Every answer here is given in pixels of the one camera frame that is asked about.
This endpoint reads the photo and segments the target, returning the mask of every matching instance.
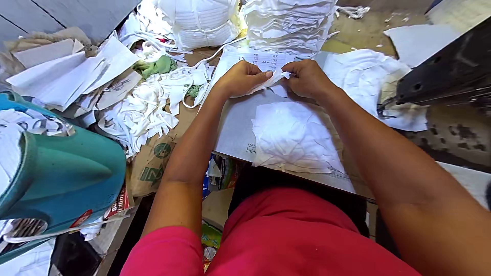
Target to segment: green logo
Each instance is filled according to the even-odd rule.
[[[170,145],[166,143],[158,144],[154,148],[154,154],[157,158],[164,159],[170,154]]]

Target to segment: hand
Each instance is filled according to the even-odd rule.
[[[292,73],[289,80],[283,81],[300,97],[319,100],[329,91],[341,90],[331,82],[315,60],[293,61],[281,69]]]
[[[271,76],[273,76],[272,72],[261,72],[256,65],[241,60],[218,80],[212,91],[219,90],[221,93],[225,93],[227,98],[244,96]]]

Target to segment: person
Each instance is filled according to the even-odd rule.
[[[491,215],[412,142],[363,110],[315,61],[291,62],[286,83],[330,116],[373,192],[402,260],[358,233],[333,204],[302,189],[276,187],[232,212],[206,274],[489,275]],[[175,147],[142,238],[122,271],[133,275],[203,275],[202,180],[225,101],[272,75],[240,61],[213,86]]]

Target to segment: red label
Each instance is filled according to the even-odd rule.
[[[77,227],[79,226],[80,224],[82,224],[84,221],[86,221],[90,215],[92,215],[92,209],[89,209],[87,210],[85,213],[83,213],[78,219],[76,219],[72,225],[70,226],[70,228],[73,228],[73,227]]]

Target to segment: green fabric scrap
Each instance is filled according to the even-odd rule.
[[[140,60],[133,65],[133,70],[139,72],[144,79],[147,79],[149,76],[157,73],[169,73],[176,68],[176,61],[166,55],[161,56],[159,60],[155,62],[146,63]]]
[[[196,98],[198,96],[199,88],[201,86],[202,86],[202,84],[200,84],[200,85],[196,85],[196,84],[191,85],[191,88],[189,88],[189,90],[186,92],[186,97],[187,96],[191,96],[192,98]]]

